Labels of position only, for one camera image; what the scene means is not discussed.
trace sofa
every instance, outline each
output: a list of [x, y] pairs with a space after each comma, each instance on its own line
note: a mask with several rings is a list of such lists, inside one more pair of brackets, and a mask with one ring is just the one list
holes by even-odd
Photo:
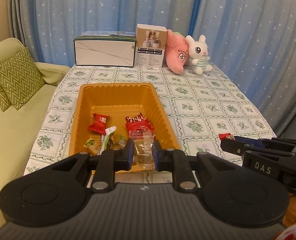
[[[9, 38], [0, 42], [0, 60], [24, 48], [23, 44]], [[45, 83], [19, 110], [10, 106], [0, 108], [0, 190], [11, 180], [23, 175], [32, 145], [47, 113], [51, 97], [58, 83], [70, 70], [67, 66], [35, 62]], [[0, 227], [5, 220], [0, 211]]]

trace striped shirt on bunny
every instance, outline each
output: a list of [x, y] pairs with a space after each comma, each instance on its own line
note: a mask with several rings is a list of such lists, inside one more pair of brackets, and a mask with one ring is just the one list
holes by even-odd
[[206, 70], [206, 66], [207, 66], [207, 60], [206, 57], [200, 59], [196, 65], [196, 67], [200, 67], [202, 69], [202, 71]]

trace table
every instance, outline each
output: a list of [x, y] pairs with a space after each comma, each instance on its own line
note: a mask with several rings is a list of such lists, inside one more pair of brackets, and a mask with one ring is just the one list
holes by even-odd
[[[113, 82], [152, 83], [181, 149], [187, 155], [208, 151], [241, 165], [239, 156], [221, 150], [219, 133], [229, 132], [256, 139], [275, 137], [258, 109], [215, 65], [211, 72], [201, 76], [189, 66], [182, 75], [173, 73], [165, 65], [162, 68], [74, 66], [51, 99], [25, 175], [68, 156], [73, 113], [80, 86], [85, 83]], [[116, 174], [116, 181], [167, 183], [172, 181], [172, 177], [168, 172], [125, 172]]]

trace blue curtain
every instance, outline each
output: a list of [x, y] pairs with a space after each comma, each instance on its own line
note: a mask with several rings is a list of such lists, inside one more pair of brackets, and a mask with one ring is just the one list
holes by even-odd
[[296, 0], [201, 0], [193, 37], [280, 134], [296, 113]]
[[10, 0], [10, 29], [36, 61], [72, 66], [73, 39], [89, 30], [135, 31], [136, 23], [187, 35], [194, 0]]

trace red candy wrapper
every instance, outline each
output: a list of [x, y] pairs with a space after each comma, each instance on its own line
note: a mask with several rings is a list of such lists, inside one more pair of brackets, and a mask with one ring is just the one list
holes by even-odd
[[142, 122], [142, 121], [146, 121], [146, 120], [147, 119], [143, 116], [142, 113], [139, 113], [139, 115], [136, 115], [133, 118], [130, 118], [129, 116], [126, 116], [127, 123]]
[[109, 118], [108, 115], [103, 114], [93, 114], [95, 118], [95, 122], [88, 126], [89, 130], [98, 132], [102, 135], [106, 135], [105, 129], [106, 129], [106, 121]]
[[136, 115], [133, 118], [129, 116], [126, 117], [126, 129], [129, 132], [131, 131], [154, 131], [152, 124], [143, 116], [142, 113]]
[[222, 141], [223, 139], [232, 139], [234, 140], [233, 135], [231, 133], [220, 133], [219, 134], [219, 139]]

